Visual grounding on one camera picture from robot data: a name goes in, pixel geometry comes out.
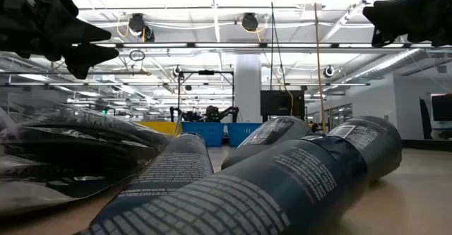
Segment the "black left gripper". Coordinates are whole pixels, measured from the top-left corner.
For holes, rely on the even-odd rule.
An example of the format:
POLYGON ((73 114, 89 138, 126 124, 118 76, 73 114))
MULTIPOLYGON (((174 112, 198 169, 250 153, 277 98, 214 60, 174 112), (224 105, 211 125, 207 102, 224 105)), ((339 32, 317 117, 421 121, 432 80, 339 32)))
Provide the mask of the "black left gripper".
POLYGON ((77 18, 72 0, 0 0, 0 51, 23 58, 65 58, 68 71, 84 80, 91 67, 118 57, 115 48, 83 44, 112 34, 77 18))

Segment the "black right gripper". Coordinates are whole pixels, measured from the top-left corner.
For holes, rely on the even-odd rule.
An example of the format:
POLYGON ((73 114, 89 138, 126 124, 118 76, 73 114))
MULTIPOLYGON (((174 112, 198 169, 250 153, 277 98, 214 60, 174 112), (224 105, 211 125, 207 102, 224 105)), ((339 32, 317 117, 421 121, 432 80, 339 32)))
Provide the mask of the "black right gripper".
POLYGON ((362 14, 375 27, 372 47, 420 42, 433 47, 452 45, 452 0, 375 1, 362 14), (410 42, 402 41, 408 33, 410 42))

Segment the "clear bag with black item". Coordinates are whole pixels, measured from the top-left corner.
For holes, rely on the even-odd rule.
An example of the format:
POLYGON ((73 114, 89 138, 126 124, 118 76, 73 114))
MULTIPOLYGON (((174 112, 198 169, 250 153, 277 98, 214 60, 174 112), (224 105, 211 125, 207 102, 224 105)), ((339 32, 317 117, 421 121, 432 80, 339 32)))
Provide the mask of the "clear bag with black item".
POLYGON ((140 171, 158 151, 148 147, 0 150, 0 217, 88 198, 140 171))
POLYGON ((27 123, 0 131, 0 168, 135 166, 154 158, 169 142, 168 135, 136 123, 27 123))
POLYGON ((5 126, 71 125, 112 128, 121 132, 154 131, 91 109, 34 98, 0 100, 0 123, 5 126))

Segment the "dark blue lotion tube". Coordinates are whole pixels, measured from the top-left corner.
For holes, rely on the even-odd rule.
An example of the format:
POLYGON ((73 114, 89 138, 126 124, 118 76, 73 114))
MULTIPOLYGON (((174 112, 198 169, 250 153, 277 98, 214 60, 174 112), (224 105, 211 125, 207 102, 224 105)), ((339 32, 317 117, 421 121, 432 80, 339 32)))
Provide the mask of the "dark blue lotion tube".
POLYGON ((326 235, 367 177, 344 138, 287 140, 74 235, 326 235))
POLYGON ((211 174, 213 166, 204 139, 196 133, 182 133, 171 139, 163 151, 103 207, 91 224, 141 206, 211 174))

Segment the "black leaning panel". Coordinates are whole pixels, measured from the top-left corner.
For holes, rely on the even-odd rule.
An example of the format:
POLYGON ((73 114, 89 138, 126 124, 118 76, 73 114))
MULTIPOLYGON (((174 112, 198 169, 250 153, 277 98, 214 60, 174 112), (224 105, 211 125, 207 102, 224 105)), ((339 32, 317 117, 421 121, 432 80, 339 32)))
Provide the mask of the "black leaning panel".
POLYGON ((432 128, 427 104, 423 99, 420 99, 420 113, 421 113, 423 137, 425 140, 433 140, 434 139, 434 135, 433 135, 434 131, 432 128))

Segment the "yellow plastic basket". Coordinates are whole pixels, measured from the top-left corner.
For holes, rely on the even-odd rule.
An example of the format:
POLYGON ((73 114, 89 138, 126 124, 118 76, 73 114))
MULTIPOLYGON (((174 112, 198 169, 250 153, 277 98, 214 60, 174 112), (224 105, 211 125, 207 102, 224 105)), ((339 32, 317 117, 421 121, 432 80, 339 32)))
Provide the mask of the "yellow plastic basket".
POLYGON ((155 131, 171 135, 177 136, 182 133, 182 126, 177 124, 176 122, 169 121, 139 121, 140 125, 151 128, 155 131))

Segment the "black background monitor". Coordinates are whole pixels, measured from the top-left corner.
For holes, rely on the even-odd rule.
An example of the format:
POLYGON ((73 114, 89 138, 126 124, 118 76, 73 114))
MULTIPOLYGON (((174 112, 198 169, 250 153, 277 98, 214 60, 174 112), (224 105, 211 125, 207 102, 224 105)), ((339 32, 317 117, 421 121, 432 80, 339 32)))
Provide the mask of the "black background monitor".
POLYGON ((261 116, 298 116, 305 117, 303 90, 262 90, 261 116))

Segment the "black background robot arms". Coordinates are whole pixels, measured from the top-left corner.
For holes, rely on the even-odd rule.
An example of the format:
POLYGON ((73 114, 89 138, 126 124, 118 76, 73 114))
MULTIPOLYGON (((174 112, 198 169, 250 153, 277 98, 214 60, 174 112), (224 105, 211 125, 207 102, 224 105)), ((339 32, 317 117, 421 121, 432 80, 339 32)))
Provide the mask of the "black background robot arms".
POLYGON ((181 117, 184 121, 188 122, 218 122, 220 123, 226 116, 232 116, 232 122, 235 123, 237 121, 237 116, 239 113, 238 107, 228 107, 226 110, 220 111, 217 107, 212 105, 206 108, 206 112, 204 114, 200 114, 198 112, 183 112, 180 108, 170 107, 170 119, 171 122, 174 122, 174 113, 177 112, 177 117, 181 117))

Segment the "blue plastic basket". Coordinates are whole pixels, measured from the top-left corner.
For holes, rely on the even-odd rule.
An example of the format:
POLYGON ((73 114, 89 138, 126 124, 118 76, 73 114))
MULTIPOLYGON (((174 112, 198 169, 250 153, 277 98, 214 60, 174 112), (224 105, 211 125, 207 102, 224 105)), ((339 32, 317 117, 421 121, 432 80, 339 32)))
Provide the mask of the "blue plastic basket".
POLYGON ((224 124, 220 122, 183 122, 184 133, 197 133, 205 141, 208 147, 220 147, 224 134, 224 124))
POLYGON ((229 123, 227 132, 232 147, 238 147, 249 135, 251 135, 260 123, 229 123))

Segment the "white round pillar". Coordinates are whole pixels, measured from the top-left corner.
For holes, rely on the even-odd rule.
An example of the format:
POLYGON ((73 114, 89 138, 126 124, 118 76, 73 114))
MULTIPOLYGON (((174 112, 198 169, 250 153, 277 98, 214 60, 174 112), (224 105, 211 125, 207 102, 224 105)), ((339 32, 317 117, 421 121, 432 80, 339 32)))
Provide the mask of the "white round pillar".
POLYGON ((243 122, 260 123, 261 61, 258 54, 239 54, 234 67, 234 94, 243 122))

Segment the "silver ceiling duct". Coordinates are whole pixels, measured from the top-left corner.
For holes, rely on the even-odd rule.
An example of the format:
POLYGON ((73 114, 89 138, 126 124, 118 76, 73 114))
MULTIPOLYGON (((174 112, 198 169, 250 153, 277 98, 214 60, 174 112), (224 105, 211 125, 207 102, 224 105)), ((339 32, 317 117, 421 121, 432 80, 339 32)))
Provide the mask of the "silver ceiling duct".
POLYGON ((357 73, 353 76, 350 76, 349 78, 346 78, 344 83, 349 83, 350 81, 356 79, 356 78, 360 78, 363 76, 367 76, 370 73, 374 73, 374 72, 379 72, 382 71, 384 69, 390 68, 393 65, 395 65, 396 63, 402 61, 403 59, 406 59, 410 56, 412 56, 413 54, 419 54, 422 50, 417 48, 417 49, 407 49, 405 52, 401 52, 399 54, 396 54, 395 56, 389 58, 389 59, 385 59, 384 61, 382 61, 381 63, 378 63, 375 66, 372 66, 371 68, 368 68, 360 73, 357 73))

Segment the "dark wall screen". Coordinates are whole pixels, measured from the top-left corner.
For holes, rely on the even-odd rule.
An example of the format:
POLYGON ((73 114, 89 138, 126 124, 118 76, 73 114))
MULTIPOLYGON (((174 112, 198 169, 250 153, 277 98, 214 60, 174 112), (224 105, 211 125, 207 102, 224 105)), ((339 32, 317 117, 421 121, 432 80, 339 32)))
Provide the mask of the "dark wall screen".
POLYGON ((435 121, 452 121, 452 93, 432 96, 432 116, 435 121))

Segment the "black background rig frame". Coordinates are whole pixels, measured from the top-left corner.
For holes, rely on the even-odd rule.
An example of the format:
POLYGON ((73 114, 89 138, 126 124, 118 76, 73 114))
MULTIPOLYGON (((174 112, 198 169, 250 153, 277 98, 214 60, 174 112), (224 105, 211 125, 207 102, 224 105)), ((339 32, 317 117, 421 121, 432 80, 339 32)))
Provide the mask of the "black background rig frame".
POLYGON ((234 72, 232 71, 213 71, 213 70, 200 70, 200 71, 182 71, 185 79, 183 81, 177 81, 177 108, 180 108, 181 102, 181 86, 188 80, 193 74, 198 74, 200 76, 211 76, 215 74, 221 75, 231 86, 232 86, 232 104, 231 107, 235 107, 235 81, 234 81, 234 72))

